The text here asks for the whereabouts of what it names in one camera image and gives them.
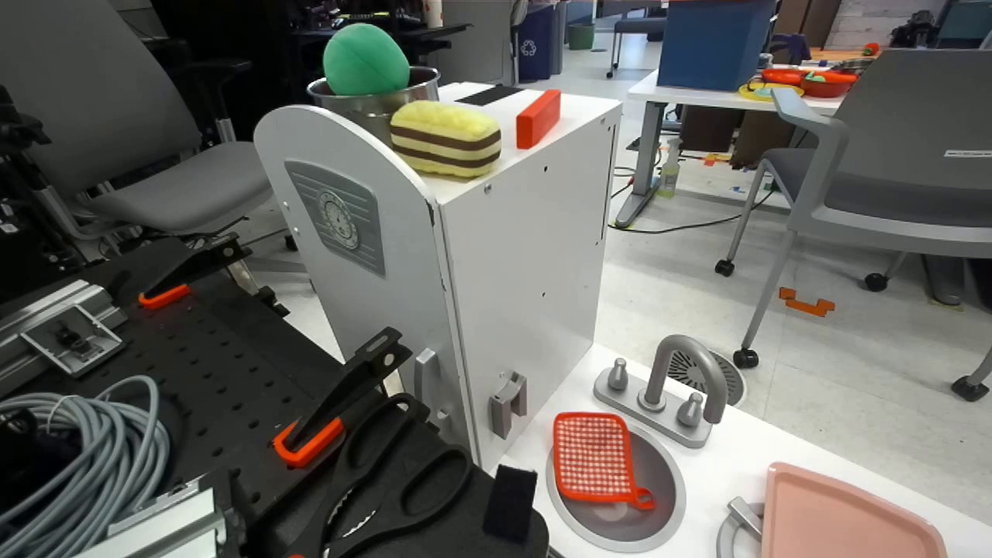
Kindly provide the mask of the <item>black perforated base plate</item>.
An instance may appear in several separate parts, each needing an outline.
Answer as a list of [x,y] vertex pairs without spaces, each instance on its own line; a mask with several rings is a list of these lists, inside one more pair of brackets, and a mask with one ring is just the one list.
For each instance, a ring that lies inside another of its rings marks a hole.
[[[124,310],[124,350],[75,378],[75,393],[122,386],[135,396],[135,378],[161,389],[164,428],[173,444],[169,481],[223,470],[231,481],[236,509],[249,524],[250,558],[318,558],[302,537],[318,521],[324,496],[341,490],[338,453],[310,467],[287,467],[271,453],[271,434],[312,408],[338,378],[341,362],[294,331],[269,299],[244,295],[227,272],[200,275],[191,295],[146,312],[135,305],[143,284],[190,253],[166,240],[111,258],[84,272]],[[393,453],[393,466],[427,456],[443,439],[425,418]],[[529,513],[525,543],[483,531],[493,477],[470,466],[458,502],[427,527],[379,543],[355,558],[545,558],[547,527]]]

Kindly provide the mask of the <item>grey toy faucet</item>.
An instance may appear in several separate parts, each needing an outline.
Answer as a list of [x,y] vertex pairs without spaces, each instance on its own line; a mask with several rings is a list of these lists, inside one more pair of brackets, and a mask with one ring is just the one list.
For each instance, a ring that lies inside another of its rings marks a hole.
[[742,400],[742,376],[696,337],[669,336],[657,343],[649,376],[633,376],[615,359],[592,393],[625,418],[700,451],[725,408]]

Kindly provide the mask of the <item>grey chair right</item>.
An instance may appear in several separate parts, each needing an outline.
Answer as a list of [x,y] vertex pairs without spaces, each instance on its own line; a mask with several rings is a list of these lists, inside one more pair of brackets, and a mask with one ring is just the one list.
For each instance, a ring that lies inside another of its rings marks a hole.
[[[788,229],[761,282],[736,369],[754,369],[754,340],[793,247],[829,243],[891,258],[992,258],[992,53],[883,50],[834,114],[814,111],[796,90],[775,88],[782,120],[814,136],[813,149],[768,149],[754,174],[743,210],[773,179],[789,201]],[[747,234],[742,217],[719,275],[735,272]]]

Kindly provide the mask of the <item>black orange clamp near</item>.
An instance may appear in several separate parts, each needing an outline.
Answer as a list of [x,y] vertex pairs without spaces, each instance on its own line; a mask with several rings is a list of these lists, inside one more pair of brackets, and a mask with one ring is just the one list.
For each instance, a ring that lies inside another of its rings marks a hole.
[[362,400],[385,390],[385,378],[409,359],[393,326],[371,336],[330,382],[330,390],[302,415],[271,434],[271,453],[287,467],[310,467],[355,423]]

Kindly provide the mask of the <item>green plush toy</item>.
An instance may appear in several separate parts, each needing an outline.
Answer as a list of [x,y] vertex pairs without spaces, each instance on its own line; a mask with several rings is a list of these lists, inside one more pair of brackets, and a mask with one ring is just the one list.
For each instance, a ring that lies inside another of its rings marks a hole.
[[379,24],[346,24],[322,50],[324,84],[338,95],[395,92],[409,80],[409,60]]

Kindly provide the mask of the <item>white office table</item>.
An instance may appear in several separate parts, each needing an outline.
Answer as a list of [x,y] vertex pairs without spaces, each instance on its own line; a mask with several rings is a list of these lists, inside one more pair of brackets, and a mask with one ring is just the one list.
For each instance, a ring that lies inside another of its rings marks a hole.
[[629,179],[629,196],[623,200],[623,204],[620,204],[620,210],[615,217],[618,229],[629,229],[657,196],[657,185],[653,185],[653,152],[657,152],[661,130],[662,130],[662,111],[669,107],[765,111],[765,114],[775,111],[773,102],[747,100],[747,95],[731,92],[731,90],[661,88],[657,75],[649,75],[638,84],[633,84],[629,95],[644,107],[644,114],[641,114],[641,133],[638,133],[634,170],[633,170],[633,179]]

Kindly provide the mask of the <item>blue box on table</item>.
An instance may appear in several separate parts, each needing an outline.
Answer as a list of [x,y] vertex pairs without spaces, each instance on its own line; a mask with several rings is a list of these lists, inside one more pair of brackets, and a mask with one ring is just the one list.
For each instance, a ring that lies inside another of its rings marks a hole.
[[775,0],[669,0],[661,88],[736,90],[756,75]]

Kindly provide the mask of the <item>round grey toy sink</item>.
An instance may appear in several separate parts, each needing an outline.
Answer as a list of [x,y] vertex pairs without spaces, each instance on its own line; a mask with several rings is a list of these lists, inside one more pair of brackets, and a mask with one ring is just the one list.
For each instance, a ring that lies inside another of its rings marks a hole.
[[669,543],[686,518],[686,481],[671,456],[653,444],[641,428],[633,431],[634,481],[652,490],[657,506],[652,513],[633,506],[585,506],[557,494],[547,467],[547,502],[564,531],[594,553],[641,555]]

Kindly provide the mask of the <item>silver pot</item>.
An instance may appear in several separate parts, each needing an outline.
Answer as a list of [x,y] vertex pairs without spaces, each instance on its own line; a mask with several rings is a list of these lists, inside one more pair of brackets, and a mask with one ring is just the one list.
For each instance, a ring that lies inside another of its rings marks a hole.
[[413,65],[409,84],[395,92],[379,95],[338,95],[322,79],[307,84],[307,95],[346,120],[365,127],[379,141],[390,141],[390,114],[413,100],[437,100],[439,71],[432,65]]

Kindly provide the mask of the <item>red rectangular block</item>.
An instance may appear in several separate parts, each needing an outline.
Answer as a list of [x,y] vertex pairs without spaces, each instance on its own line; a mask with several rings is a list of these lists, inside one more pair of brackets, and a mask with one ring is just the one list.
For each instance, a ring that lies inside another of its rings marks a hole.
[[519,149],[534,149],[560,120],[560,92],[541,90],[516,118],[514,141]]

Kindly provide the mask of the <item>pink plastic tray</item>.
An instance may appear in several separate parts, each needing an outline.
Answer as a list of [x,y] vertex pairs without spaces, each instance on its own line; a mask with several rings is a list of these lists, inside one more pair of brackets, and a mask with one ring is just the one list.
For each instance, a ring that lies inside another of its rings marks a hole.
[[775,462],[765,475],[761,558],[949,558],[943,532],[852,485]]

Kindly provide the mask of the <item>yellow brown plush sandwich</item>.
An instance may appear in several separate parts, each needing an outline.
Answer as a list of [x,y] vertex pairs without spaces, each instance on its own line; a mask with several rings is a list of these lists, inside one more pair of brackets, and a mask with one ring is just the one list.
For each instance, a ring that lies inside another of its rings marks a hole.
[[499,120],[458,102],[407,102],[390,114],[386,136],[409,169],[432,177],[474,179],[503,156]]

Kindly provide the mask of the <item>grey office chair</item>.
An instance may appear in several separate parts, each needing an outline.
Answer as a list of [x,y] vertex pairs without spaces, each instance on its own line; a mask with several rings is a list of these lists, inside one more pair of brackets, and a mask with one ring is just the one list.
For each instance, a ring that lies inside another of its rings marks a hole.
[[69,207],[164,237],[269,200],[250,143],[200,143],[169,75],[109,0],[0,0],[0,84],[41,123],[23,152]]

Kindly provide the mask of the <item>black orange clamp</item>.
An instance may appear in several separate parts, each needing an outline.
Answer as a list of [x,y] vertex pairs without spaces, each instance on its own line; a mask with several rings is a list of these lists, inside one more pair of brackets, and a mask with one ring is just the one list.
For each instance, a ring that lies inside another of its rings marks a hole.
[[215,244],[191,247],[179,260],[173,260],[164,272],[159,272],[150,284],[140,289],[135,305],[146,312],[164,310],[182,299],[191,295],[191,284],[200,275],[212,275],[217,269],[227,269],[228,264],[239,264],[249,258],[249,247],[228,237]]
[[393,326],[371,336],[330,382],[330,390],[302,415],[271,434],[271,453],[287,467],[310,467],[355,423],[362,400],[385,390],[385,378],[409,359]]

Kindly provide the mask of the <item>small black block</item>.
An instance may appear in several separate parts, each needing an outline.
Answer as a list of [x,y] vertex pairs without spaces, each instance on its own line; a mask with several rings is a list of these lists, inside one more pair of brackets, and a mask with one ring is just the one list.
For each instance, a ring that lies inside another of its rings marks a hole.
[[485,499],[483,531],[495,539],[525,543],[529,537],[534,494],[534,470],[499,466]]

